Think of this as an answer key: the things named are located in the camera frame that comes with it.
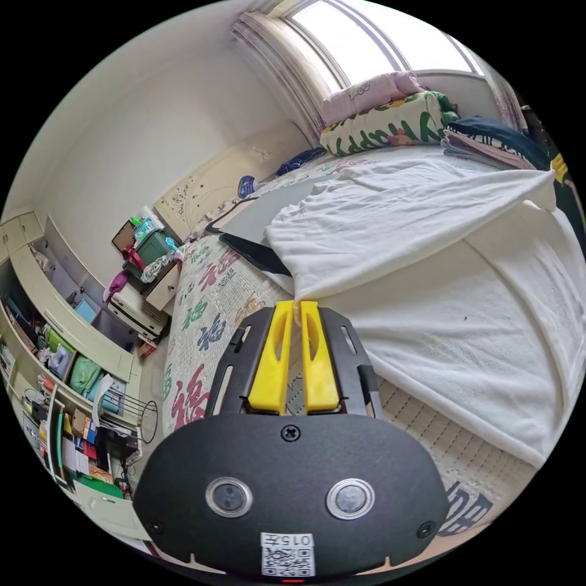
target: black metal plate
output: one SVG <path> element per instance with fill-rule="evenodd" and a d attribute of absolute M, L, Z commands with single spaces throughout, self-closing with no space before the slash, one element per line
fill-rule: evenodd
<path fill-rule="evenodd" d="M 281 438 L 296 425 L 297 441 Z M 250 487 L 240 518 L 216 515 L 206 487 L 223 476 Z M 340 520 L 326 508 L 330 488 L 359 478 L 375 491 L 369 513 Z M 312 534 L 318 577 L 398 565 L 419 555 L 448 512 L 440 475 L 425 449 L 386 421 L 359 415 L 275 417 L 220 414 L 188 424 L 154 451 L 134 509 L 168 555 L 248 576 L 261 575 L 261 532 Z M 425 538 L 418 529 L 433 521 Z"/>

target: screw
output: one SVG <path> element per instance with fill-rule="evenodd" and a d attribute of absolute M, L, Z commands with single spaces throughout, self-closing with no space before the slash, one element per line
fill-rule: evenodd
<path fill-rule="evenodd" d="M 154 533 L 155 535 L 160 535 L 163 533 L 163 525 L 159 521 L 153 519 L 148 521 L 146 526 L 148 529 L 150 529 L 151 533 Z"/>
<path fill-rule="evenodd" d="M 426 521 L 418 530 L 417 537 L 419 539 L 425 539 L 429 537 L 435 529 L 435 523 L 433 521 Z"/>
<path fill-rule="evenodd" d="M 301 430 L 296 425 L 285 425 L 281 429 L 281 437 L 285 441 L 297 441 L 301 436 Z"/>

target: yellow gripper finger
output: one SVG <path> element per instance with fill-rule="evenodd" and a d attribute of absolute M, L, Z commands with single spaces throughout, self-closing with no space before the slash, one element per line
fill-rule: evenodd
<path fill-rule="evenodd" d="M 563 183 L 564 177 L 568 174 L 568 166 L 565 164 L 561 153 L 551 161 L 551 168 L 555 171 L 556 180 L 559 183 Z"/>
<path fill-rule="evenodd" d="M 333 411 L 339 403 L 338 387 L 316 302 L 301 302 L 301 320 L 306 413 Z M 310 343 L 314 350 L 313 359 Z"/>
<path fill-rule="evenodd" d="M 292 322 L 293 301 L 278 302 L 248 395 L 248 404 L 256 411 L 285 414 Z"/>

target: floor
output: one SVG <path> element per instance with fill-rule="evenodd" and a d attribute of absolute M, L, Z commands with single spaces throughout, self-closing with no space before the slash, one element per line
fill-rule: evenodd
<path fill-rule="evenodd" d="M 165 374 L 165 359 L 167 357 L 167 346 L 169 338 L 165 338 L 157 349 L 145 358 L 145 364 L 142 369 L 140 378 L 139 400 L 147 403 L 154 401 L 158 410 L 155 412 L 147 411 L 143 418 L 141 432 L 144 438 L 142 444 L 143 455 L 140 460 L 129 467 L 129 480 L 135 488 L 148 457 L 153 453 L 155 447 L 163 440 L 162 427 L 162 396 L 163 396 L 163 378 Z"/>

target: pillow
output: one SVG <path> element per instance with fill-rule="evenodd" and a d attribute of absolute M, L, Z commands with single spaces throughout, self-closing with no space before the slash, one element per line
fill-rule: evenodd
<path fill-rule="evenodd" d="M 455 120 L 457 106 L 445 95 L 420 92 L 328 126 L 319 142 L 336 156 L 390 145 L 439 145 L 444 128 Z"/>
<path fill-rule="evenodd" d="M 383 73 L 332 94 L 322 102 L 320 113 L 324 124 L 330 126 L 389 100 L 406 98 L 425 90 L 427 87 L 412 71 Z"/>

